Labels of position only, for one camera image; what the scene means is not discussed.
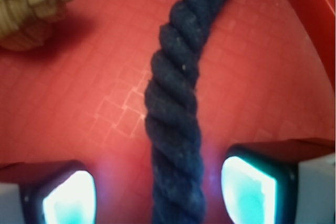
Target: rope fiber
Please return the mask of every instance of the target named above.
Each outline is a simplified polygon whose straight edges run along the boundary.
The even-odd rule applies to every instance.
[[[196,118],[198,61],[211,24],[226,0],[181,0],[160,29],[161,49],[152,58],[145,91],[147,134],[152,142],[152,223],[201,223],[206,200]]]

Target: glowing light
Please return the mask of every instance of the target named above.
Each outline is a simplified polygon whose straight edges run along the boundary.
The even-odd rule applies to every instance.
[[[46,224],[93,224],[96,216],[96,188],[92,176],[77,171],[44,200]]]
[[[239,157],[222,168],[222,193],[234,223],[275,223],[276,180]]]

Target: led light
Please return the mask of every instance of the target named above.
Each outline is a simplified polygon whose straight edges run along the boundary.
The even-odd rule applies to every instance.
[[[44,200],[46,224],[95,222],[96,189],[92,176],[77,171],[56,187]]]
[[[222,193],[234,223],[275,223],[276,180],[233,156],[224,161]]]

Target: twisted rope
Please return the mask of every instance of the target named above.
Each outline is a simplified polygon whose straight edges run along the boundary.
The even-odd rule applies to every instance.
[[[201,131],[194,93],[198,61],[210,26],[226,0],[182,0],[160,29],[161,50],[152,58],[153,78],[145,92],[145,126],[152,142],[152,222],[201,223]]]

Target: red surface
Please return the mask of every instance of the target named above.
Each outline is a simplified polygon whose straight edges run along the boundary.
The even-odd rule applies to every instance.
[[[307,30],[335,91],[335,0],[289,0]]]
[[[0,163],[83,161],[98,223],[148,223],[143,91],[176,0],[74,0],[43,48],[0,49]],[[335,96],[287,0],[229,0],[200,61],[206,223],[228,223],[220,187],[231,143],[334,139]]]

